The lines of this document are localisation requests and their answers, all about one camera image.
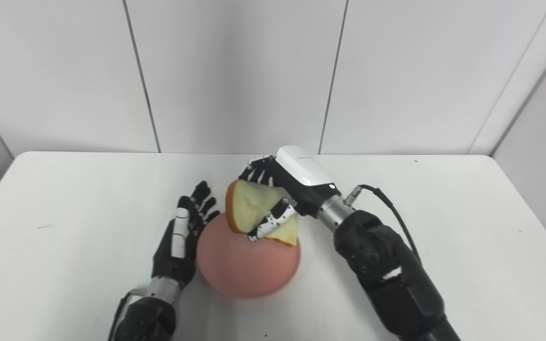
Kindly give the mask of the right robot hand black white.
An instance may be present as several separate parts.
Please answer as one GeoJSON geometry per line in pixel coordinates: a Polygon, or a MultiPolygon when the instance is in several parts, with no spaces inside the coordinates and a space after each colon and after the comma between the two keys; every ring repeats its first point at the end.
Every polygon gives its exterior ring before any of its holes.
{"type": "Polygon", "coordinates": [[[325,211],[325,205],[342,196],[331,175],[297,145],[284,145],[275,155],[254,158],[238,178],[282,188],[288,194],[278,199],[249,231],[251,242],[271,235],[295,215],[317,218],[325,211]]]}

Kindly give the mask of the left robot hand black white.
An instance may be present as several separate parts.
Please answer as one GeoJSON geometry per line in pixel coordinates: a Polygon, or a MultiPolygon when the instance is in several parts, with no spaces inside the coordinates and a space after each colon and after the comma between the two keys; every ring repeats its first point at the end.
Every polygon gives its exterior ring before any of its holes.
{"type": "Polygon", "coordinates": [[[216,203],[205,180],[195,186],[190,196],[179,198],[174,217],[153,256],[152,277],[175,280],[182,288],[192,281],[199,239],[207,224],[220,214],[212,209],[216,203]]]}

